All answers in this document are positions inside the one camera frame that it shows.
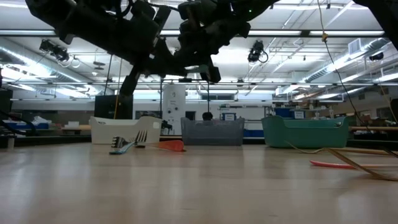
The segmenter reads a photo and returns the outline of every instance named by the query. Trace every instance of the blue box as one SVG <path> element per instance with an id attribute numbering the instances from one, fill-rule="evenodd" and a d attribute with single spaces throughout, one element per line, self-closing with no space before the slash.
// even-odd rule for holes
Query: blue box
<path id="1" fill-rule="evenodd" d="M 30 129 L 30 126 L 27 125 L 26 123 L 7 123 L 8 126 L 14 128 L 14 129 Z M 35 125 L 36 129 L 48 129 L 49 124 L 48 123 L 40 123 Z"/>

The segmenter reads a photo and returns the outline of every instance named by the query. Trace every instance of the yellow cord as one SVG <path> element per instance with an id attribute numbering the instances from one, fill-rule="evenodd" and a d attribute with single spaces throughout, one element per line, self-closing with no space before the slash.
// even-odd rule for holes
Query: yellow cord
<path id="1" fill-rule="evenodd" d="M 323 18 L 322 18 L 322 9 L 321 9 L 321 4 L 318 1 L 318 8 L 319 8 L 319 14 L 321 17 L 321 26 L 322 26 L 322 42 L 326 42 L 327 38 L 329 37 L 329 35 L 325 32 L 325 27 L 323 26 Z"/>
<path id="2" fill-rule="evenodd" d="M 117 114 L 117 112 L 118 112 L 118 103 L 119 103 L 119 95 L 120 95 L 119 86 L 120 86 L 120 77 L 121 77 L 121 75 L 122 75 L 122 64 L 123 64 L 123 59 L 120 58 L 119 81 L 118 81 L 118 95 L 116 96 L 116 104 L 115 104 L 115 107 L 114 107 L 113 119 L 116 119 L 116 114 Z"/>

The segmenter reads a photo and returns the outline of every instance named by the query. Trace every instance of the fork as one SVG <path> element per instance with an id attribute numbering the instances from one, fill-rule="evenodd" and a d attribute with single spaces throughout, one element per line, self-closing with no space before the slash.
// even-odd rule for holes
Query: fork
<path id="1" fill-rule="evenodd" d="M 121 155 L 121 154 L 125 154 L 127 152 L 127 150 L 129 150 L 131 147 L 145 147 L 145 146 L 139 146 L 138 143 L 139 142 L 146 142 L 147 141 L 147 131 L 138 131 L 137 136 L 135 138 L 134 142 L 129 142 L 127 143 L 127 141 L 124 141 L 123 143 L 127 143 L 125 144 L 122 148 L 120 148 L 120 150 L 114 150 L 109 152 L 110 155 Z M 124 140 L 122 137 L 113 137 L 113 144 L 112 147 L 117 145 L 121 145 L 118 144 L 119 141 Z"/>
<path id="2" fill-rule="evenodd" d="M 145 146 L 138 145 L 138 143 L 145 143 L 147 141 L 147 135 L 147 131 L 138 131 L 136 140 L 134 141 L 134 146 L 144 148 Z"/>

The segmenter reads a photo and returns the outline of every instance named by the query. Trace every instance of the person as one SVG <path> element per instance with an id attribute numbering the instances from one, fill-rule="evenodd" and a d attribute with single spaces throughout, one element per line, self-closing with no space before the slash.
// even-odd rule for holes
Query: person
<path id="1" fill-rule="evenodd" d="M 213 114 L 210 112 L 204 112 L 201 117 L 204 121 L 211 121 L 213 119 Z"/>

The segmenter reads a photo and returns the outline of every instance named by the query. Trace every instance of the wooden table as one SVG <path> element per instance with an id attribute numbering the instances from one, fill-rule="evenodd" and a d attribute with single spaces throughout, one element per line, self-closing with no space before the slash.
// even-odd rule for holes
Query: wooden table
<path id="1" fill-rule="evenodd" d="M 398 131 L 398 127 L 349 127 L 352 131 Z"/>
<path id="2" fill-rule="evenodd" d="M 262 146 L 153 148 L 110 156 L 109 146 L 16 148 L 0 159 L 1 223 L 397 223 L 398 183 L 328 153 Z M 361 164 L 396 158 L 349 154 Z"/>
<path id="3" fill-rule="evenodd" d="M 73 131 L 76 135 L 80 135 L 81 131 L 91 131 L 90 125 L 79 125 L 79 127 L 75 128 L 62 128 L 62 131 L 66 134 L 70 131 Z"/>

